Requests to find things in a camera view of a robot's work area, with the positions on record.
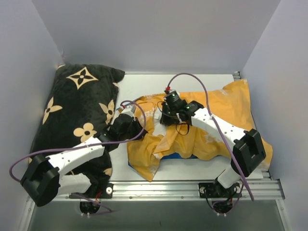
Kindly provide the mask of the blue and yellow Mickey pillowcase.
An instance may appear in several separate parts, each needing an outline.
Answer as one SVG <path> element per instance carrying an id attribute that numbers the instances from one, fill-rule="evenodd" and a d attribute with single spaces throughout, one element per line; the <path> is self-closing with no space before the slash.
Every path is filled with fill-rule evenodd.
<path id="1" fill-rule="evenodd" d="M 209 104 L 211 112 L 227 122 L 250 130 L 250 93 L 244 81 L 232 82 L 220 90 L 181 93 L 186 101 Z M 206 131 L 186 125 L 166 127 L 165 136 L 153 135 L 153 116 L 161 108 L 163 94 L 141 96 L 136 117 L 146 126 L 143 140 L 127 144 L 128 164 L 143 179 L 208 180 L 230 166 L 225 144 Z"/>

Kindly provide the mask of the white pillow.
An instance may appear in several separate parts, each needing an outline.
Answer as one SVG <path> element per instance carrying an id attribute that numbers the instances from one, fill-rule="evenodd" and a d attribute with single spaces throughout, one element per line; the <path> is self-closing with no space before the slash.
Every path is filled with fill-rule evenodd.
<path id="1" fill-rule="evenodd" d="M 161 116 L 162 114 L 159 111 L 156 112 L 153 116 L 153 123 L 154 123 L 153 135 L 155 136 L 158 136 L 158 135 L 165 136 L 167 133 L 166 127 L 160 123 Z"/>

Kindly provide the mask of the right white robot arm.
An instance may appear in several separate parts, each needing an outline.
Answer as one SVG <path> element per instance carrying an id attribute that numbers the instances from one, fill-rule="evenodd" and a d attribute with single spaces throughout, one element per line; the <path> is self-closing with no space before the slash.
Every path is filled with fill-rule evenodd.
<path id="1" fill-rule="evenodd" d="M 206 131 L 222 141 L 231 155 L 231 166 L 224 170 L 213 185 L 214 193 L 224 197 L 231 186 L 244 180 L 265 160 L 266 152 L 261 136 L 254 128 L 250 131 L 239 128 L 214 115 L 209 108 L 191 101 L 186 102 L 174 91 L 166 91 L 163 102 L 163 117 L 184 122 Z"/>

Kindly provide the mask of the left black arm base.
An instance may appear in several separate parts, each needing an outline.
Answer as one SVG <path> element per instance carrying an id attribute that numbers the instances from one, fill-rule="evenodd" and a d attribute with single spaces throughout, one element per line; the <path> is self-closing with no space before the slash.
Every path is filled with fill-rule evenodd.
<path id="1" fill-rule="evenodd" d="M 102 199 L 112 199 L 113 197 L 113 184 L 107 183 L 104 188 L 97 191 L 94 197 L 88 197 L 85 193 L 71 193 L 70 199 L 79 199 L 79 210 L 81 216 L 88 218 L 99 215 L 107 215 L 113 212 L 111 208 L 102 203 Z"/>

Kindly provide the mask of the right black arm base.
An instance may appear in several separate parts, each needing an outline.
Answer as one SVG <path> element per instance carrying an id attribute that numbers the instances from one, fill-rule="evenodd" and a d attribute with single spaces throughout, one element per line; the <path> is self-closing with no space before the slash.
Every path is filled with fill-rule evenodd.
<path id="1" fill-rule="evenodd" d="M 199 197 L 206 200 L 217 216 L 226 217 L 238 204 L 244 186 L 239 182 L 225 189 L 217 181 L 198 183 Z"/>

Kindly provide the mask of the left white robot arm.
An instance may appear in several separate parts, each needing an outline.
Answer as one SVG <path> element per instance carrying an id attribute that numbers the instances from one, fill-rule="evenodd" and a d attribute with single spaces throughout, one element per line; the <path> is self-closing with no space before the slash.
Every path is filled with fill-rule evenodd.
<path id="1" fill-rule="evenodd" d="M 120 114 L 104 131 L 73 148 L 49 156 L 36 155 L 20 183 L 38 207 L 63 194 L 92 198 L 106 184 L 100 174 L 103 168 L 91 161 L 101 160 L 119 144 L 140 140 L 146 133 L 136 117 Z"/>

